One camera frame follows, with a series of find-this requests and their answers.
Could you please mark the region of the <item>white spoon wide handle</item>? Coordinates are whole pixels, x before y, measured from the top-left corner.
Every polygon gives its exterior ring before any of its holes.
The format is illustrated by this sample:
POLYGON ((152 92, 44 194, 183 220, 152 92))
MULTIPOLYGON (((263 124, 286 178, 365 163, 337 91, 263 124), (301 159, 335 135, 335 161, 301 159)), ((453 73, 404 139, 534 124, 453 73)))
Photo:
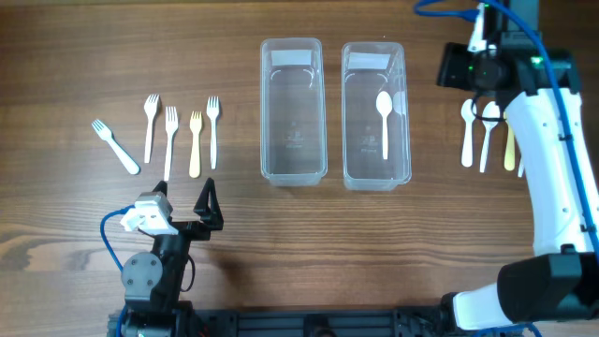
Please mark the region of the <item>white spoon wide handle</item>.
POLYGON ((465 122, 464 137, 461 151, 461 164, 469 168, 473 164, 473 124, 476 116, 476 106, 472 98, 464 101, 460 110, 461 117, 465 122))

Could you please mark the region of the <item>clear container right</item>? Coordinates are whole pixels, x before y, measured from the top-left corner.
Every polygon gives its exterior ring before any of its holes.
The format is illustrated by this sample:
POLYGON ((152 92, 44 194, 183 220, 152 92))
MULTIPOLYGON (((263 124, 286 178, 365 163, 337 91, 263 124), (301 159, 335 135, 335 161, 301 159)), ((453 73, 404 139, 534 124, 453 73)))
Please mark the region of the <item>clear container right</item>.
POLYGON ((391 191, 412 178, 407 76, 397 42, 348 42, 342 49, 343 182, 349 190, 391 191), (382 117, 376 98, 386 91, 388 160, 382 156, 382 117))

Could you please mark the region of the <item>white fork middle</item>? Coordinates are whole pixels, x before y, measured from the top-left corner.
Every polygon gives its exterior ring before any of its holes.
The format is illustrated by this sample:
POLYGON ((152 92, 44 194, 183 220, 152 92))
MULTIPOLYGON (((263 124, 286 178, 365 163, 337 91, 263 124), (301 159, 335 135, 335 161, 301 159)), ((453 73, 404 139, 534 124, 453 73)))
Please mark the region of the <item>white fork middle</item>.
POLYGON ((167 131, 167 149, 165 158, 164 180, 167 182, 170 177, 172 165, 173 141, 176 132, 179 129, 179 116, 174 106, 166 107, 166 131, 167 131))

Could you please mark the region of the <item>white spoon thin handle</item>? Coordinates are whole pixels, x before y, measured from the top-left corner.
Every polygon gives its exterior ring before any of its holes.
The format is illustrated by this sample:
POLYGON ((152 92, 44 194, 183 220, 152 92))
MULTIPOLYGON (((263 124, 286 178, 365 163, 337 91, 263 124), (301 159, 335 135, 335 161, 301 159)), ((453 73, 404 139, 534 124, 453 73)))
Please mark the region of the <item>white spoon thin handle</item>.
POLYGON ((376 108, 382 117, 382 156, 388 160, 388 126, 387 118, 393 110, 392 98, 386 91, 382 91, 376 98, 376 108))

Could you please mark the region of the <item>white fork far left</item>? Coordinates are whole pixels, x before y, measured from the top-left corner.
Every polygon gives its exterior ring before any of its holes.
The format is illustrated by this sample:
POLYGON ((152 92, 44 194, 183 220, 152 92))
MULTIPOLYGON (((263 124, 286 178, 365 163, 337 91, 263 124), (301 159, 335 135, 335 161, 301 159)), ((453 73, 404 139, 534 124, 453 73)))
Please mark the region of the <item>white fork far left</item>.
POLYGON ((128 173, 137 175, 140 173, 139 165, 134 159, 116 142, 112 131, 99 119, 92 122, 92 128, 96 134, 104 140, 117 155, 128 173))

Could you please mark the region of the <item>beige plastic fork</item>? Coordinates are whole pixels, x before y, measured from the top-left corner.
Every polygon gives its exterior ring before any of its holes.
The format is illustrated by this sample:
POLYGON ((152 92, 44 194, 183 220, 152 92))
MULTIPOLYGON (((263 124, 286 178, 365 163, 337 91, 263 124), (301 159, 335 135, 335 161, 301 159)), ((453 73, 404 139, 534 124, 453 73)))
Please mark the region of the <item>beige plastic fork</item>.
POLYGON ((190 130, 192 132, 192 148, 189 163, 189 175, 198 178, 201 173, 200 159, 200 133, 202 130, 202 117, 200 111, 193 111, 190 119, 190 130))

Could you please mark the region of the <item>clear container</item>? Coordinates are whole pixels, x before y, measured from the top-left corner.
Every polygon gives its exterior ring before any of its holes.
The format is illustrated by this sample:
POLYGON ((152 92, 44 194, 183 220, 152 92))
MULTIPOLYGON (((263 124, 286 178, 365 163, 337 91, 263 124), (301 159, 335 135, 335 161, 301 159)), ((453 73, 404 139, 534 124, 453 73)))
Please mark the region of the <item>clear container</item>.
POLYGON ((407 76, 397 42, 348 42, 342 49, 343 182, 349 190, 391 191, 412 178, 407 76), (376 98, 386 91, 388 160, 382 156, 382 117, 376 98))
POLYGON ((260 168, 272 185, 311 186, 328 172, 321 42, 269 38, 260 54, 260 168))

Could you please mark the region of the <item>beige plastic spoon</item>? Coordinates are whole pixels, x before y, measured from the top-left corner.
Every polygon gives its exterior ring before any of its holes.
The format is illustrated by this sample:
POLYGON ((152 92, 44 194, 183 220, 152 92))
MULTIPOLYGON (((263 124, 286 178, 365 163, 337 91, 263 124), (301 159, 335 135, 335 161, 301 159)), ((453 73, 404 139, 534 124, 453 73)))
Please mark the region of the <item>beige plastic spoon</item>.
POLYGON ((507 137, 504 151, 504 168, 513 171, 515 169, 515 135, 508 119, 505 119, 505 123, 507 125, 507 137))

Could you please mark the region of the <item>white spoon ridged bowl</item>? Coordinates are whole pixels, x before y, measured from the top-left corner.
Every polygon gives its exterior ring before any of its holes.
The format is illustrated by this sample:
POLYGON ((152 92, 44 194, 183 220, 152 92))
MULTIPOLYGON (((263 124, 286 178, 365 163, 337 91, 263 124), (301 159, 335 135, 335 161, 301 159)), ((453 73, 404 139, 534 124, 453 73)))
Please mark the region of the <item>white spoon ridged bowl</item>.
POLYGON ((483 126, 485 127, 485 137, 480 155, 479 171, 484 173, 488 161, 490 134, 492 129, 499 123, 500 118, 500 109, 494 101, 489 102, 484 108, 482 117, 483 126))

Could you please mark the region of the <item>white fork right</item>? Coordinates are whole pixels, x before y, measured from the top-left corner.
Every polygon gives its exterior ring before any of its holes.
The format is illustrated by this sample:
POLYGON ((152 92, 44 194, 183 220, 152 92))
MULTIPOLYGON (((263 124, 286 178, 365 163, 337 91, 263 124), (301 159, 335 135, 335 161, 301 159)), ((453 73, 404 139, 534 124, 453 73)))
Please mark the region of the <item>white fork right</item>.
POLYGON ((211 121, 211 168, 217 166, 217 120, 220 114, 220 100, 218 96, 210 96, 207 101, 207 116, 211 121))

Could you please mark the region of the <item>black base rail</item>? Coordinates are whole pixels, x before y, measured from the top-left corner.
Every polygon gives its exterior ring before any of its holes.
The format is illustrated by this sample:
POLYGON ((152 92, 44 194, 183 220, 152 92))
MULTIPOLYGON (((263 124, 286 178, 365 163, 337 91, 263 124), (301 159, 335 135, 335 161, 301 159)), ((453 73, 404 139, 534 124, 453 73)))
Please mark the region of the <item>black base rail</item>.
POLYGON ((109 317, 115 336, 467 336, 449 324, 439 306, 387 310, 240 312, 197 310, 186 301, 171 314, 118 313, 109 317))

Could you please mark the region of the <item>clear container left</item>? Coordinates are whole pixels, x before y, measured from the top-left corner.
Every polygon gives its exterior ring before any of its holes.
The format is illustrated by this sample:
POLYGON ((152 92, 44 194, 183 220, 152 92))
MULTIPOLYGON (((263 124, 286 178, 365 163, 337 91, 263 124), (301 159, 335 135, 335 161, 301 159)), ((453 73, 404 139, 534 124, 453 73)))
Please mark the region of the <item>clear container left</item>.
POLYGON ((260 54, 260 168, 272 185, 311 186, 328 172, 321 42, 269 38, 260 54))

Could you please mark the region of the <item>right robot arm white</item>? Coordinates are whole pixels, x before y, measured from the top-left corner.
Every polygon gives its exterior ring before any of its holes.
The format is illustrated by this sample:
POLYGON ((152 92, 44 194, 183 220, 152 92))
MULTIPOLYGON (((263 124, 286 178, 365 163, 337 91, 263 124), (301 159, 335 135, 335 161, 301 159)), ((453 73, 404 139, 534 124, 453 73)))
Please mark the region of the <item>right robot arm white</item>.
POLYGON ((482 1, 460 16, 479 47, 446 46, 438 84, 490 95, 512 127, 533 205, 531 258, 497 280, 446 296, 450 330, 598 316, 598 190, 582 131, 580 81, 568 51, 548 50, 535 1, 482 1))

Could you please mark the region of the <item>white spoon far right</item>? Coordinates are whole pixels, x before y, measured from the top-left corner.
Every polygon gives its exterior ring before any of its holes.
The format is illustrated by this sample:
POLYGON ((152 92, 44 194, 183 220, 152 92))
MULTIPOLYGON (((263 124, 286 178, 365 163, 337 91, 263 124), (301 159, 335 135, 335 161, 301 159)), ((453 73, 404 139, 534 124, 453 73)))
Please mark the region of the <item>white spoon far right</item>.
POLYGON ((523 159, 519 160, 518 177, 522 178, 524 173, 523 159))

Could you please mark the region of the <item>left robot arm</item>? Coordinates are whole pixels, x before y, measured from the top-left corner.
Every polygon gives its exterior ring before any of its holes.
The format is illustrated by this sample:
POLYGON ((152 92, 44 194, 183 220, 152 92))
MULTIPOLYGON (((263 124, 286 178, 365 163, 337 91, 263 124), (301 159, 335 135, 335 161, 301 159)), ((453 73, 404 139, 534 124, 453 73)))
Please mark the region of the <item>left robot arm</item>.
POLYGON ((153 239, 149 252, 130 257, 122 267, 124 308, 110 336, 208 336, 209 328, 189 301, 180 299, 191 289, 183 286, 184 271, 195 262, 189 250, 194 241, 207 241, 223 228, 224 219, 209 178, 194 206, 193 221, 174 221, 164 181, 142 193, 121 224, 127 231, 140 231, 153 239))

